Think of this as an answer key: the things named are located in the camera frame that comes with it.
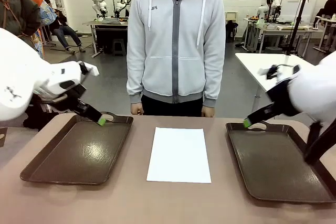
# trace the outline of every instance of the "tray rim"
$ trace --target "tray rim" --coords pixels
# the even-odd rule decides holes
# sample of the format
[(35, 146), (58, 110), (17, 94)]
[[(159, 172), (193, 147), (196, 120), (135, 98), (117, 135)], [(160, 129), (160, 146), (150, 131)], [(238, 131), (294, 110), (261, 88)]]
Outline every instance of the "tray rim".
[(334, 179), (334, 177), (329, 173), (329, 171), (326, 169), (326, 167), (322, 164), (322, 162), (320, 160), (318, 160), (314, 165), (310, 165), (313, 172), (315, 173), (315, 175), (320, 179), (320, 181), (322, 182), (322, 185), (324, 186), (324, 188), (327, 190), (327, 192), (329, 193), (330, 197), (333, 197), (333, 200), (282, 200), (282, 199), (265, 199), (265, 198), (261, 198), (259, 196), (254, 195), (254, 193), (250, 190), (250, 188), (248, 187), (248, 184), (246, 183), (245, 177), (244, 177), (244, 173), (242, 171), (242, 167), (241, 164), (238, 160), (238, 153), (237, 153), (237, 149), (234, 147), (232, 138), (230, 133), (232, 131), (266, 131), (266, 132), (283, 132), (283, 133), (287, 133), (290, 135), (291, 139), (293, 140), (293, 142), (295, 143), (296, 147), (303, 153), (305, 151), (305, 148), (307, 146), (307, 144), (304, 142), (304, 140), (301, 138), (301, 136), (295, 131), (295, 129), (290, 126), (290, 125), (286, 125), (286, 124), (270, 124), (267, 123), (265, 121), (260, 122), (261, 124), (264, 124), (266, 126), (266, 129), (261, 129), (261, 128), (253, 128), (253, 129), (249, 129), (249, 128), (245, 128), (243, 123), (226, 123), (226, 130), (227, 130), (227, 134), (228, 137), (230, 139), (230, 144), (231, 147), (235, 153), (235, 162), (238, 164), (239, 167), (239, 171), (240, 171), (240, 175), (244, 181), (244, 185), (246, 190), (248, 191), (248, 193), (255, 199), (257, 200), (262, 200), (262, 201), (271, 201), (271, 202), (285, 202), (285, 203), (292, 203), (292, 204), (332, 204), (332, 203), (336, 203), (336, 180)]
[(119, 145), (119, 148), (116, 152), (116, 155), (114, 157), (114, 159), (111, 161), (111, 165), (110, 168), (107, 172), (106, 177), (104, 178), (103, 181), (98, 182), (98, 183), (83, 183), (83, 182), (58, 182), (58, 181), (41, 181), (41, 180), (36, 180), (36, 179), (31, 179), (31, 175), (32, 173), (29, 173), (28, 170), (32, 169), (32, 166), (34, 165), (34, 163), (40, 163), (41, 161), (43, 162), (45, 158), (41, 158), (42, 155), (44, 155), (46, 149), (49, 146), (52, 146), (52, 143), (57, 142), (56, 146), (58, 145), (58, 143), (60, 143), (62, 141), (62, 139), (70, 132), (70, 130), (74, 127), (74, 125), (76, 123), (79, 122), (90, 122), (91, 120), (87, 119), (87, 118), (83, 118), (79, 115), (73, 115), (73, 117), (71, 117), (71, 119), (60, 129), (60, 131), (35, 155), (35, 157), (27, 164), (27, 166), (21, 171), (20, 173), (20, 179), (26, 182), (33, 182), (33, 183), (43, 183), (43, 184), (57, 184), (57, 185), (88, 185), (88, 186), (99, 186), (104, 184), (109, 178), (110, 175), (112, 173), (112, 170), (114, 168), (114, 165), (119, 157), (119, 154), (121, 152), (121, 149), (126, 141), (126, 138), (129, 134), (130, 128), (132, 126), (133, 120), (134, 118), (131, 116), (118, 116), (118, 115), (114, 115), (113, 113), (110, 112), (102, 112), (102, 114), (106, 114), (106, 115), (111, 115), (113, 116), (113, 120), (112, 121), (106, 121), (106, 123), (126, 123), (129, 125), (128, 129), (125, 132), (125, 135), (123, 136), (122, 140), (121, 140), (121, 144)]

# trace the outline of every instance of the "tray handle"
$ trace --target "tray handle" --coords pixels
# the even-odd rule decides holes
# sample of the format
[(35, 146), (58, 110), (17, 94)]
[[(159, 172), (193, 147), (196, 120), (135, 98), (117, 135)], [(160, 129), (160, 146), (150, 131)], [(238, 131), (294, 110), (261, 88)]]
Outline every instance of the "tray handle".
[(264, 130), (264, 129), (261, 129), (261, 128), (252, 128), (252, 129), (247, 128), (246, 130), (247, 130), (247, 131), (269, 131), (269, 130), (270, 130), (270, 126), (271, 126), (270, 123), (265, 122), (265, 121), (261, 121), (261, 122), (259, 122), (259, 123), (261, 123), (261, 124), (263, 124), (264, 126), (266, 126), (266, 129)]
[(103, 115), (110, 115), (113, 117), (113, 120), (108, 120), (106, 119), (107, 122), (111, 122), (111, 123), (129, 123), (129, 119), (131, 117), (129, 116), (120, 116), (120, 115), (116, 115), (116, 114), (113, 114), (112, 112), (107, 112), (107, 111), (102, 111), (100, 112), (102, 113)]

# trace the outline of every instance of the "white sheet of paper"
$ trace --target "white sheet of paper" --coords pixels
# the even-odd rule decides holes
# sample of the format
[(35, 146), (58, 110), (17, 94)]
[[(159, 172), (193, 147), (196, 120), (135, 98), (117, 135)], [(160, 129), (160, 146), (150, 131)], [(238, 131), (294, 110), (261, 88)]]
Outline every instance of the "white sheet of paper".
[(203, 129), (157, 127), (147, 181), (211, 183)]

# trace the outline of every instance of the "person's right hand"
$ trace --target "person's right hand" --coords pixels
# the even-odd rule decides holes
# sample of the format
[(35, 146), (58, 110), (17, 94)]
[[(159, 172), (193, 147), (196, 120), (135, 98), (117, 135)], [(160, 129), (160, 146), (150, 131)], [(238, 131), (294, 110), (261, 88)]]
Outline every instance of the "person's right hand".
[(143, 115), (142, 103), (131, 104), (131, 114), (132, 115)]

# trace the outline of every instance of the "ribbed cuff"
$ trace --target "ribbed cuff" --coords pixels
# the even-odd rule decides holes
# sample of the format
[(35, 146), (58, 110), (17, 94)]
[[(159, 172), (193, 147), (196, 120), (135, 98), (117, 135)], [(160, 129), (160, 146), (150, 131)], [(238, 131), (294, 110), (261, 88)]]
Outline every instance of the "ribbed cuff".
[(209, 98), (205, 98), (204, 102), (203, 102), (203, 106), (209, 107), (209, 108), (214, 108), (216, 105), (216, 101), (214, 99), (209, 99)]
[(131, 100), (131, 104), (140, 103), (141, 102), (141, 96), (140, 96), (140, 94), (132, 94), (132, 95), (130, 95), (130, 100)]

